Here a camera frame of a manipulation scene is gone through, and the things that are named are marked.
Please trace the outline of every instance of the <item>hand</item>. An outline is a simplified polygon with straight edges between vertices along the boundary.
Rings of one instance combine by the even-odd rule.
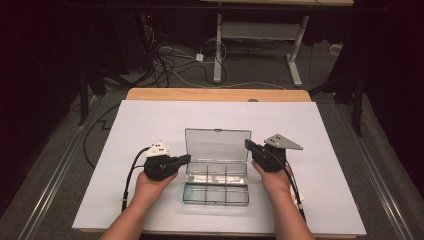
[[[177,175],[178,172],[158,182],[150,180],[146,173],[141,172],[137,178],[135,193],[130,206],[136,206],[137,208],[145,210],[150,209],[162,196],[165,187],[168,186],[168,184],[172,182]]]
[[[278,195],[281,193],[290,194],[290,181],[284,172],[280,170],[278,172],[265,172],[258,163],[252,161],[253,167],[259,172],[262,177],[262,185],[267,191],[269,196]]]

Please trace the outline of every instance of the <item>background table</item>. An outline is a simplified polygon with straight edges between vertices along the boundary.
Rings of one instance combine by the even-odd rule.
[[[125,179],[137,152],[162,140],[171,156],[185,154],[184,130],[190,127],[251,130],[257,143],[278,132],[299,143],[304,150],[287,151],[287,158],[305,196],[303,205],[311,231],[316,236],[366,234],[318,109],[315,103],[301,102],[308,100],[303,91],[133,89],[127,99],[144,100],[122,102],[73,228],[108,228],[120,213]],[[270,102],[242,102],[249,99]],[[297,102],[278,102],[283,99]],[[183,204],[185,167],[180,168],[148,216],[145,232],[272,235],[272,209],[260,176],[249,163],[247,171],[247,207],[193,206]],[[136,173],[129,189],[134,189]]]

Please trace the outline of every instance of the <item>transparent plastic box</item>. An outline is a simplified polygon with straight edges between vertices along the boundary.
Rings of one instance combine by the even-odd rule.
[[[183,201],[186,204],[247,206],[245,139],[251,131],[186,129],[187,165]]]

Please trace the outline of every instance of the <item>white plug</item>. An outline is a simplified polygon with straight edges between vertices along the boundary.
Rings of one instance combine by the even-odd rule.
[[[196,61],[198,61],[198,62],[203,62],[203,54],[201,54],[201,53],[198,53],[198,54],[196,54]]]
[[[156,157],[167,154],[169,154],[169,150],[161,141],[153,144],[151,148],[144,152],[144,155],[146,157]]]

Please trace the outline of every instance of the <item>person's left hand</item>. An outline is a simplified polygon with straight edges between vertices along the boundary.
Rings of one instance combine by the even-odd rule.
[[[146,173],[141,172],[137,178],[135,193],[130,206],[136,206],[137,208],[143,208],[146,210],[150,209],[162,196],[165,187],[172,182],[177,175],[178,172],[158,182],[150,180]]]

